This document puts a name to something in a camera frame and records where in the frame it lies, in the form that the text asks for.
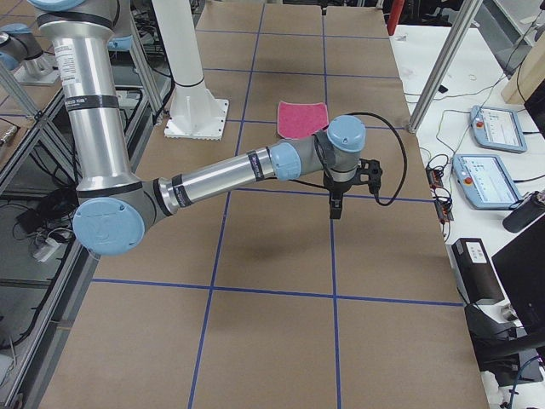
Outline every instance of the pink towel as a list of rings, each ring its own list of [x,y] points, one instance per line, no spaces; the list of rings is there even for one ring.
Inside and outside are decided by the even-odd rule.
[[[278,134],[286,139],[301,139],[329,123],[327,106],[318,104],[278,104]]]

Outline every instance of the white metal column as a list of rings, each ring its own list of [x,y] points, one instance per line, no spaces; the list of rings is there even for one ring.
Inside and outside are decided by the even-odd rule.
[[[206,88],[189,0],[153,0],[176,82],[166,136],[221,139],[229,102]]]

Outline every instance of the black strap band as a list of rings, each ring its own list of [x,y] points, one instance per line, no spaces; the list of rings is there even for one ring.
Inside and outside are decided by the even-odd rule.
[[[246,154],[248,155],[250,166],[254,171],[255,181],[262,181],[265,179],[265,176],[263,175],[263,168],[261,167],[261,161],[259,160],[257,153],[255,151],[249,151]]]
[[[119,108],[119,100],[114,95],[80,95],[65,99],[66,110],[92,108]]]
[[[142,182],[131,183],[120,187],[109,187],[107,189],[97,190],[78,190],[77,196],[82,199],[99,198],[103,196],[113,196],[114,194],[133,192],[134,190],[142,189]]]
[[[38,27],[43,26],[47,23],[53,23],[55,21],[80,21],[84,23],[94,23],[99,26],[104,26],[113,30],[113,24],[108,19],[100,17],[99,15],[86,14],[86,13],[76,13],[73,11],[59,11],[51,12],[47,14],[42,14],[36,19]]]
[[[184,87],[184,88],[192,88],[192,87],[196,87],[197,85],[201,84],[203,81],[204,81],[204,77],[202,77],[202,79],[198,83],[191,84],[191,85],[180,84],[180,83],[177,83],[176,81],[175,81],[175,84],[179,85],[181,87]]]
[[[121,4],[119,3],[119,0],[116,1],[116,3],[118,4],[118,6],[116,7],[116,15],[115,17],[113,18],[113,22],[112,22],[112,26],[116,26],[116,24],[118,23],[118,20],[119,20],[119,12],[121,11]]]
[[[159,208],[165,216],[172,216],[167,206],[164,204],[163,195],[161,194],[161,189],[159,188],[159,179],[153,181],[153,194],[155,194],[155,200],[159,204]]]
[[[172,178],[172,189],[174,190],[174,195],[176,196],[176,200],[178,200],[178,205],[180,205],[180,207],[187,207],[193,204],[189,199],[189,196],[187,196],[181,175]]]

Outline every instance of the blue tape line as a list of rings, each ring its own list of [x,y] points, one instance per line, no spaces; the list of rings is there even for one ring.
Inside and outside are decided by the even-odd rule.
[[[206,30],[196,29],[196,32],[219,32],[226,34],[258,34],[258,32],[235,32],[230,30]],[[332,38],[360,38],[363,40],[389,40],[389,37],[368,37],[368,36],[336,36],[330,34],[304,34],[304,33],[288,33],[288,32],[259,32],[260,34],[267,34],[268,36],[293,36],[293,37],[332,37]]]
[[[259,36],[261,32],[261,26],[263,24],[263,15],[265,14],[265,4],[263,4],[261,8],[261,16],[259,19],[259,26],[257,28],[257,36],[255,38],[255,46],[254,46],[254,54],[252,55],[252,65],[250,68],[250,75],[248,77],[248,87],[246,88],[246,96],[244,97],[244,107],[242,110],[242,121],[240,124],[240,129],[238,130],[238,140],[237,140],[237,148],[235,150],[235,155],[238,155],[238,152],[240,150],[240,144],[242,142],[242,133],[244,128],[244,120],[246,119],[246,109],[248,108],[248,99],[250,98],[250,90],[252,87],[252,78],[254,73],[254,67],[255,67],[255,57],[257,56],[257,47],[259,46]]]
[[[392,77],[387,75],[358,75],[358,74],[328,74],[325,71],[325,62],[324,62],[324,72],[295,72],[295,71],[265,71],[265,70],[240,70],[240,69],[231,69],[231,68],[203,68],[203,71],[221,71],[221,72],[255,72],[259,74],[280,74],[280,75],[308,75],[308,76],[329,76],[329,77],[338,77],[338,78],[372,78],[372,79],[399,79],[399,77]]]
[[[235,32],[232,30],[206,30],[202,28],[196,28],[196,32],[219,32],[222,34],[257,34],[257,32]]]
[[[369,301],[369,302],[389,302],[396,304],[417,304],[433,305],[436,307],[463,307],[461,302],[447,301],[427,301],[427,300],[405,300],[403,298],[380,298],[380,297],[360,297],[360,296],[337,296],[341,300]]]
[[[261,17],[259,20],[259,28],[258,28],[258,34],[255,39],[255,48],[254,48],[254,55],[252,57],[252,66],[251,69],[254,69],[255,64],[255,54],[257,53],[257,44],[259,43],[259,31],[261,30],[261,24],[263,22],[263,15],[265,14],[265,4],[261,7]],[[248,106],[248,97],[250,94],[250,86],[252,81],[252,73],[250,73],[250,77],[248,78],[248,88],[246,90],[246,97],[244,100],[244,109],[242,112],[242,121],[244,121],[244,117],[246,115],[246,107]],[[244,127],[244,122],[241,122],[240,129],[238,130],[238,140],[237,140],[237,147],[235,148],[235,156],[238,154],[238,150],[240,149],[240,142],[242,139],[242,131]],[[195,361],[195,370],[193,371],[193,380],[191,385],[191,391],[189,394],[189,401],[187,402],[187,409],[192,409],[193,402],[195,399],[195,390],[197,387],[197,380],[198,380],[198,370],[200,368],[201,363],[201,357],[203,354],[203,346],[204,346],[204,338],[206,336],[206,328],[208,326],[208,319],[209,319],[209,313],[210,313],[210,305],[212,304],[212,296],[214,294],[214,284],[215,284],[215,276],[217,274],[218,265],[220,263],[220,254],[221,254],[221,246],[223,244],[223,237],[225,233],[225,226],[227,222],[227,214],[229,211],[229,204],[231,202],[231,192],[227,194],[227,199],[225,203],[225,209],[223,211],[223,220],[221,221],[221,230],[220,230],[220,238],[218,240],[218,246],[215,253],[215,260],[214,260],[214,270],[212,272],[212,279],[210,281],[210,290],[208,295],[208,300],[206,302],[206,309],[204,312],[204,320],[203,320],[203,328],[201,330],[201,337],[198,343],[198,351],[197,351],[197,359]]]
[[[188,288],[191,290],[209,290],[209,285],[198,284],[183,284],[183,283],[165,283],[157,281],[143,281],[137,279],[100,279],[93,278],[94,283],[108,283],[108,284],[128,284],[128,285],[149,285],[156,287],[175,287],[175,288]]]
[[[293,297],[311,297],[311,298],[333,298],[331,294],[320,294],[317,292],[299,292],[299,291],[279,291],[279,290],[261,290],[256,288],[237,288],[237,287],[214,287],[215,291],[228,292],[246,292],[251,294],[270,294],[273,296],[293,296]]]
[[[389,40],[388,37],[366,37],[366,36],[335,36],[335,35],[327,35],[326,37],[330,38],[363,38],[365,40]]]
[[[16,4],[8,13],[6,13],[6,15],[5,15],[4,17],[8,17],[9,14],[10,14],[12,11],[14,11],[15,9],[17,9],[21,3],[23,3],[23,0],[19,0],[19,2],[17,2],[17,4]]]
[[[144,280],[133,280],[133,279],[94,278],[91,281],[94,283],[106,283],[106,284],[149,285],[149,286],[157,286],[157,287],[186,288],[188,290],[208,290],[209,291],[210,289],[212,289],[214,291],[248,292],[252,294],[270,294],[275,296],[333,298],[332,294],[322,294],[318,292],[262,290],[262,289],[256,289],[256,288],[168,283],[168,282],[161,282],[161,281],[144,281]],[[461,302],[408,300],[403,298],[384,298],[384,297],[343,296],[340,294],[337,294],[336,297],[337,299],[352,300],[352,301],[390,302],[390,303],[397,303],[397,304],[421,304],[421,305],[435,305],[435,306],[446,306],[446,307],[463,307],[463,304]]]
[[[239,70],[234,68],[203,68],[203,71],[251,72],[250,70]]]
[[[327,52],[325,48],[325,18],[322,16],[322,45],[324,49],[324,101],[327,106]]]
[[[287,194],[302,194],[302,195],[310,195],[310,196],[328,196],[328,193],[321,193],[321,192],[304,192],[302,190],[274,190],[274,189],[263,189],[263,188],[257,188],[257,187],[239,187],[239,191],[242,192],[264,192],[264,193],[287,193]],[[352,199],[372,199],[375,200],[374,196],[365,195],[365,194],[345,194],[345,198],[352,198]],[[380,196],[379,199],[388,200],[391,199],[388,196]],[[409,198],[396,198],[396,201],[400,202],[417,202],[417,203],[429,203],[433,204],[434,201],[432,199],[409,199]]]
[[[212,305],[212,296],[214,294],[215,276],[218,271],[218,265],[220,264],[221,247],[223,245],[223,237],[225,233],[225,224],[227,221],[227,212],[229,211],[229,203],[231,201],[231,193],[227,194],[225,201],[225,208],[223,211],[223,220],[221,221],[220,238],[218,239],[218,245],[215,251],[214,269],[212,271],[212,278],[210,280],[208,299],[206,300],[206,309],[204,310],[203,327],[201,329],[201,337],[198,341],[197,359],[195,360],[195,369],[193,371],[193,379],[191,383],[191,391],[189,393],[189,401],[187,402],[187,408],[193,407],[193,400],[195,399],[195,389],[197,387],[198,370],[200,369],[201,357],[203,356],[204,338],[206,337],[206,328],[208,327],[208,319],[210,315],[210,306]]]
[[[9,95],[6,96],[6,97],[2,100],[2,102],[0,102],[0,107],[3,105],[3,103],[4,103],[5,101],[8,100],[8,98],[9,98]],[[0,113],[0,115],[3,116],[3,117],[14,117],[14,116],[15,116],[14,114],[10,114],[10,113]]]
[[[335,370],[336,370],[336,387],[337,387],[337,409],[342,409],[341,347],[339,343],[339,313],[338,313],[338,305],[337,305],[335,227],[332,220],[330,220],[330,243],[331,243],[331,282],[332,282],[332,288],[333,288],[333,325],[335,329]]]

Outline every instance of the white table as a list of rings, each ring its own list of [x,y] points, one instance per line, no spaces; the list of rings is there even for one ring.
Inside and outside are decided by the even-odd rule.
[[[398,26],[395,34],[391,37],[391,43],[405,93],[418,95],[422,92],[448,31],[449,29],[444,27]],[[442,84],[448,91],[442,95],[438,94],[436,98],[475,93],[495,84],[501,75],[502,69],[497,64],[485,40],[476,28],[472,28],[443,80]],[[489,94],[487,106],[509,107],[516,111],[524,109],[522,106],[508,105],[503,102],[500,93],[506,83],[507,79],[504,78],[493,89],[487,89],[478,95],[434,101],[417,132],[420,146],[426,148],[432,155],[444,153],[451,157],[452,151],[435,139],[443,112],[447,109],[468,112],[473,106],[483,104]],[[406,98],[409,109],[412,111],[415,103],[411,102],[416,102],[418,96],[407,95]],[[456,149],[468,127],[469,119],[469,114],[447,112],[441,125],[439,137]],[[526,111],[519,112],[519,120],[524,132],[537,131]],[[473,140],[471,130],[468,130],[457,153],[498,154],[513,179],[528,179],[544,174],[545,140],[539,134],[526,135],[525,139],[528,145],[526,153],[503,153],[478,147]],[[425,151],[422,151],[422,160],[424,164],[428,161],[428,154]],[[443,158],[438,158],[433,162],[433,164],[443,163]],[[445,170],[443,182],[446,187],[451,186],[452,213],[455,219],[450,224],[451,231],[446,242],[447,245],[454,243],[461,237],[478,237],[483,240],[489,256],[492,256],[516,236],[502,226],[502,220],[509,213],[508,211],[474,210],[470,206],[462,190],[457,186],[454,176],[450,177],[450,166]],[[542,190],[544,186],[543,179],[518,184],[522,195]],[[482,307],[482,309],[492,318],[504,321],[500,315],[500,309],[506,303],[507,301],[495,306]],[[519,395],[515,398],[513,409],[545,406],[545,383],[520,385],[517,387],[517,391]],[[503,393],[504,396],[508,396],[508,388],[505,388]]]

